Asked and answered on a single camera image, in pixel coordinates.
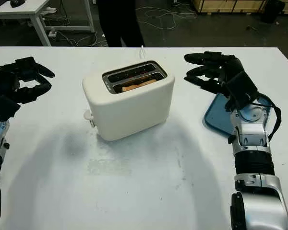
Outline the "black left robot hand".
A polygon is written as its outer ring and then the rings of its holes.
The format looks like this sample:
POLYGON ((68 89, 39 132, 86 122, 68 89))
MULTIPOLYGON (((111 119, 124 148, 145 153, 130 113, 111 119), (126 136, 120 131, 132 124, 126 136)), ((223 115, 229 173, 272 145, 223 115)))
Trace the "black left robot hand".
POLYGON ((46 78, 55 73, 37 63, 33 57, 15 60, 14 63, 0 66, 0 98, 14 103, 29 103, 51 89, 46 78))

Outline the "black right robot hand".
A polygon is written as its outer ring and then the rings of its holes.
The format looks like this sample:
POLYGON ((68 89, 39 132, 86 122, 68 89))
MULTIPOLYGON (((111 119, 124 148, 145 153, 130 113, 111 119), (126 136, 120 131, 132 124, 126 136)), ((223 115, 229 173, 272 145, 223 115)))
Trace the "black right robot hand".
POLYGON ((223 55, 221 52, 191 53, 186 54, 184 59, 197 65, 187 71, 184 79, 214 94, 228 96, 229 92, 223 85, 244 71, 238 58, 234 55, 223 55))

